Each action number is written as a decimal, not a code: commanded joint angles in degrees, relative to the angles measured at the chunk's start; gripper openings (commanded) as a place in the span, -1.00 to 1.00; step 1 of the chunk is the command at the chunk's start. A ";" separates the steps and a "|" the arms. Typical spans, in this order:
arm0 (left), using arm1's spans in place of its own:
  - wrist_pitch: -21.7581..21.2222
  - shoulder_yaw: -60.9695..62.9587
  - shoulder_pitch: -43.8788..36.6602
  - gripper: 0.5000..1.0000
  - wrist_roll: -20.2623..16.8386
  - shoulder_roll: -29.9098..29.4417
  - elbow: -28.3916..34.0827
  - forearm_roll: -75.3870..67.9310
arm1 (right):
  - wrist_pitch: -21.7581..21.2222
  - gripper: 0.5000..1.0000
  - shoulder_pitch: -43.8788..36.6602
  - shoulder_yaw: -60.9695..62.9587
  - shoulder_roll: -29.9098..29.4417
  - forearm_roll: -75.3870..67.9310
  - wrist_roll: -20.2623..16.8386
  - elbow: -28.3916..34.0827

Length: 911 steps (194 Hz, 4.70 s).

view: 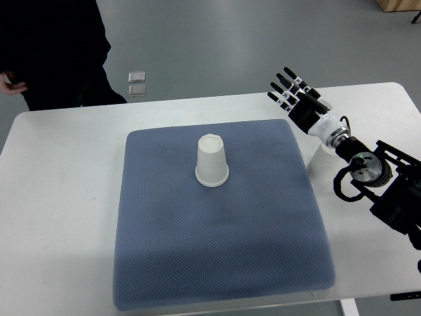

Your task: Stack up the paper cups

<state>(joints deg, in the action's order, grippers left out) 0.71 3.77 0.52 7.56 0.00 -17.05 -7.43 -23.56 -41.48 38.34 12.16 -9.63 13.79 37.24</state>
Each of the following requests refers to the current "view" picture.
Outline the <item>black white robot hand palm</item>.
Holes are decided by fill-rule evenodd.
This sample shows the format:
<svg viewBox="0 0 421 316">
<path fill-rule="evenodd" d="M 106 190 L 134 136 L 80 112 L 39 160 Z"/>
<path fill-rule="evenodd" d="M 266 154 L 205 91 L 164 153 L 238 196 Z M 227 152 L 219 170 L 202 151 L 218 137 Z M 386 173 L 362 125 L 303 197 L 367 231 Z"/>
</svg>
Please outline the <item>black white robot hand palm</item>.
<svg viewBox="0 0 421 316">
<path fill-rule="evenodd" d="M 318 137 L 332 137 L 332 134 L 336 133 L 338 129 L 336 112 L 331 106 L 327 106 L 319 100 L 320 95 L 314 98 L 327 106 L 327 111 L 315 111 L 306 95 L 296 98 L 299 100 L 298 103 L 291 104 L 293 108 L 287 112 L 287 115 L 300 130 L 308 135 Z"/>
</svg>

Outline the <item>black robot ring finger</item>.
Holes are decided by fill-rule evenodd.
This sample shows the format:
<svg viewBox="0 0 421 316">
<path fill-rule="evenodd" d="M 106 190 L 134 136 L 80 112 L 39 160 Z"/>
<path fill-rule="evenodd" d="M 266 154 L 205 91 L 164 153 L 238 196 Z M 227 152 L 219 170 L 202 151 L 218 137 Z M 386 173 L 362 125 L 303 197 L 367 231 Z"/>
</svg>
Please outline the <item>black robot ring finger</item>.
<svg viewBox="0 0 421 316">
<path fill-rule="evenodd" d="M 293 96 L 288 91 L 283 90 L 279 85 L 274 82 L 270 83 L 270 86 L 278 93 L 281 97 L 279 97 L 282 101 L 287 101 L 289 104 L 296 104 L 298 103 L 298 99 Z"/>
</svg>

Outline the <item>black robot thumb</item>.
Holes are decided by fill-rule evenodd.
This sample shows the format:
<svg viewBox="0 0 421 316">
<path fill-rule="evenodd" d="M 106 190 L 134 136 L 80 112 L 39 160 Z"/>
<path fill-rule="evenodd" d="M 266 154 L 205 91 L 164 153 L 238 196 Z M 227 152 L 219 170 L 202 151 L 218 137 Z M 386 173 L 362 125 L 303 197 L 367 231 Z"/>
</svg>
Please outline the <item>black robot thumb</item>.
<svg viewBox="0 0 421 316">
<path fill-rule="evenodd" d="M 308 97 L 309 101 L 312 103 L 312 108 L 315 111 L 327 111 L 328 110 L 327 106 L 323 105 L 321 102 L 319 102 L 313 96 L 309 95 L 308 93 L 306 94 L 306 96 Z"/>
</svg>

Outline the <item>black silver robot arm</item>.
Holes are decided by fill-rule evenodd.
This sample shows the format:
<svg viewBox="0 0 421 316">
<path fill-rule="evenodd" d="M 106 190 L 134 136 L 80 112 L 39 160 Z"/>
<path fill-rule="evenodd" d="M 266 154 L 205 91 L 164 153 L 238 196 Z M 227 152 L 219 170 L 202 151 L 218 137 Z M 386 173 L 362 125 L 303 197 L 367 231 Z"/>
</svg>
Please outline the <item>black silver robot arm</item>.
<svg viewBox="0 0 421 316">
<path fill-rule="evenodd" d="M 316 136 L 347 166 L 333 179 L 335 195 L 346 202 L 368 198 L 370 212 L 387 226 L 408 236 L 420 249 L 420 161 L 378 140 L 371 150 L 351 133 L 346 116 L 291 69 L 277 74 L 280 81 L 268 93 L 305 134 Z"/>
</svg>

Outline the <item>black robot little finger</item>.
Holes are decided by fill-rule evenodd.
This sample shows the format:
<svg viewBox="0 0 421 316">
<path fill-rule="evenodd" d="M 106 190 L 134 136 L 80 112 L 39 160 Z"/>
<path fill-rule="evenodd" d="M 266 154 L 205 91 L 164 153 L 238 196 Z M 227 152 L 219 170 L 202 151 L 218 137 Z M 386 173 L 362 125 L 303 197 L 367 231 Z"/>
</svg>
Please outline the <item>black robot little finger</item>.
<svg viewBox="0 0 421 316">
<path fill-rule="evenodd" d="M 291 104 L 289 104 L 287 101 L 282 101 L 279 97 L 274 95 L 272 92 L 268 92 L 267 96 L 272 101 L 277 103 L 285 112 L 290 112 L 292 110 L 293 106 Z"/>
</svg>

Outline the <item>person's bare hand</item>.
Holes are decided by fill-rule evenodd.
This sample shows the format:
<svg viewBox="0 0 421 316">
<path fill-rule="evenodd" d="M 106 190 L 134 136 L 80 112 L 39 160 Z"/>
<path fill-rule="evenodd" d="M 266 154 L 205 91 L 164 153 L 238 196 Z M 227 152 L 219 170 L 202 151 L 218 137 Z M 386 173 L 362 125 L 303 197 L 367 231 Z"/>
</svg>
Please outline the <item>person's bare hand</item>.
<svg viewBox="0 0 421 316">
<path fill-rule="evenodd" d="M 6 95 L 16 95 L 25 92 L 28 87 L 25 82 L 17 82 L 15 75 L 11 71 L 1 73 L 1 92 Z"/>
</svg>

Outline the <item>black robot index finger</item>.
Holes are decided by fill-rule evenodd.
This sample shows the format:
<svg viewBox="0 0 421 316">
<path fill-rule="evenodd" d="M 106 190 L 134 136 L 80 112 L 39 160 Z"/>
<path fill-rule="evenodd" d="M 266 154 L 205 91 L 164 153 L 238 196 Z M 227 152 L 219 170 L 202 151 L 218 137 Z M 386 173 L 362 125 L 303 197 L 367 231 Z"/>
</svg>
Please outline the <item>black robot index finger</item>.
<svg viewBox="0 0 421 316">
<path fill-rule="evenodd" d="M 284 67 L 284 72 L 304 91 L 309 91 L 311 87 L 290 68 Z"/>
</svg>

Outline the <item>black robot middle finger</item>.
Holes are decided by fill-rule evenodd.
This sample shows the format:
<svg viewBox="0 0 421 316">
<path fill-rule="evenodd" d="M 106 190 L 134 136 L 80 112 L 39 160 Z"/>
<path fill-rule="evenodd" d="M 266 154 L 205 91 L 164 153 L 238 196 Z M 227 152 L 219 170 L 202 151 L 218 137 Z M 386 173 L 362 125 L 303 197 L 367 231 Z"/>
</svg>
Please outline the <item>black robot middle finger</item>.
<svg viewBox="0 0 421 316">
<path fill-rule="evenodd" d="M 296 86 L 293 82 L 290 82 L 288 79 L 286 79 L 280 73 L 277 73 L 276 77 L 280 81 L 280 84 L 284 87 L 284 88 L 282 88 L 283 90 L 288 91 L 289 93 L 291 93 L 295 97 L 302 97 L 302 96 L 306 95 L 306 93 L 301 88 Z"/>
</svg>

